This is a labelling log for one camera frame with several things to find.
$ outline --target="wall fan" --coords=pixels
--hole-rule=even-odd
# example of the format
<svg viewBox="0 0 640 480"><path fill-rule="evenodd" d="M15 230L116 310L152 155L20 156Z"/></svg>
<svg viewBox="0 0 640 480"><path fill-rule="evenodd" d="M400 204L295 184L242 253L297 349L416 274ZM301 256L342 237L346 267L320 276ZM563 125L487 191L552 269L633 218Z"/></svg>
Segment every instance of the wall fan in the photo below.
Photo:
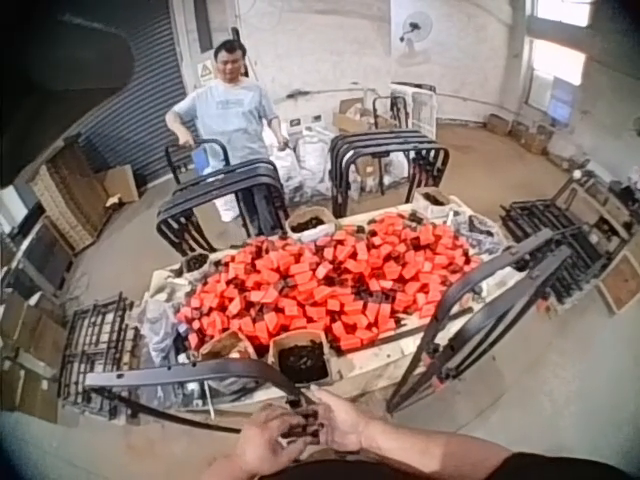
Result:
<svg viewBox="0 0 640 480"><path fill-rule="evenodd" d="M427 12L413 12L402 22L402 31L398 37L402 53L397 60L401 64L414 64L428 61L429 57L424 48L416 45L429 38L433 31L433 20Z"/></svg>
<svg viewBox="0 0 640 480"><path fill-rule="evenodd" d="M427 12L413 12L402 22L400 43L415 44L424 42L433 30L433 20Z"/></svg>

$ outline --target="man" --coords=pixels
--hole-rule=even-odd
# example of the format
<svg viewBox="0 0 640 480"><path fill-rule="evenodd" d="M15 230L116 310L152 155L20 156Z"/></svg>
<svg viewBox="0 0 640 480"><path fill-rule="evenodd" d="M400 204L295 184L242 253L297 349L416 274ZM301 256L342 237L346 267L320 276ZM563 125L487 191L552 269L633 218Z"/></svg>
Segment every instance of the man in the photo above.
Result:
<svg viewBox="0 0 640 480"><path fill-rule="evenodd" d="M456 433L399 428L369 418L353 404L315 390L314 406L322 424L321 445L342 452L367 451L379 461L318 460L290 465L311 444L303 437L283 446L279 437L302 425L301 416L268 406L247 423L235 453L217 460L204 480L370 480L465 479L538 480L575 478L630 480L609 465L573 458L513 453L498 444Z"/></svg>
<svg viewBox="0 0 640 480"><path fill-rule="evenodd" d="M229 150L231 164L257 158L269 158L269 151L262 139L263 121L273 131L278 149L287 147L287 140L280 130L273 103L265 90L242 74L247 50L237 40L225 40L213 51L217 78L209 85L191 93L166 115L167 126L178 136L180 145L194 147L195 141L184 122L195 120L202 138L216 138ZM207 147L208 171L224 167L222 155L215 146ZM240 194L254 233L272 235L276 230L275 213L263 208L271 205L266 187L254 188Z"/></svg>

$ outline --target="roller shutter door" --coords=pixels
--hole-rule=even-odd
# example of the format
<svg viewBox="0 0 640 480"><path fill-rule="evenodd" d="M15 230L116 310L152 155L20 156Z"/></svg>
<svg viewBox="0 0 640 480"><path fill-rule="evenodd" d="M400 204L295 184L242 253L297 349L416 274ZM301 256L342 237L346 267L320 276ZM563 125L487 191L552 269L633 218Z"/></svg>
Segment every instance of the roller shutter door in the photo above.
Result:
<svg viewBox="0 0 640 480"><path fill-rule="evenodd" d="M175 142L164 115L186 95L166 0L133 1L108 20L133 52L129 84L77 127L94 170L132 166L148 183L169 173L164 146Z"/></svg>

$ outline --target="window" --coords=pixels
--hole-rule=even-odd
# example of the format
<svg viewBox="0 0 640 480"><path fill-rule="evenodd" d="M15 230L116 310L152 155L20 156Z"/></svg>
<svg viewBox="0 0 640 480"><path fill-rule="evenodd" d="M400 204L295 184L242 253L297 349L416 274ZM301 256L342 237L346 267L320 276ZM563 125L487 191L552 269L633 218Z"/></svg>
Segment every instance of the window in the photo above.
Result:
<svg viewBox="0 0 640 480"><path fill-rule="evenodd" d="M527 104L538 110L549 113L553 118L558 115L558 95L562 105L562 121L570 117L574 94L566 92L575 90L582 83L582 73L586 55L544 40L533 40L532 52L533 72Z"/></svg>
<svg viewBox="0 0 640 480"><path fill-rule="evenodd" d="M595 0L537 0L536 17L586 27Z"/></svg>

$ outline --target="stacked cardboard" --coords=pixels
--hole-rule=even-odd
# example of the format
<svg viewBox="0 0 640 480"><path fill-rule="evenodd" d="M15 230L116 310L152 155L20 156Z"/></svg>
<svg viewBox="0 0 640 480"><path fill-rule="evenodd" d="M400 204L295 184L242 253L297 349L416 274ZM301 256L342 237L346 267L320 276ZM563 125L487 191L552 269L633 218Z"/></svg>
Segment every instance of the stacked cardboard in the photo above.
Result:
<svg viewBox="0 0 640 480"><path fill-rule="evenodd" d="M60 368L66 331L45 311L26 303L18 294L3 294L0 305L0 337L3 355L16 357L16 349L50 369Z"/></svg>
<svg viewBox="0 0 640 480"><path fill-rule="evenodd" d="M38 170L31 187L74 252L95 241L107 220L107 192L75 142L64 145Z"/></svg>
<svg viewBox="0 0 640 480"><path fill-rule="evenodd" d="M2 410L18 411L51 423L58 421L58 387L17 363L2 360Z"/></svg>

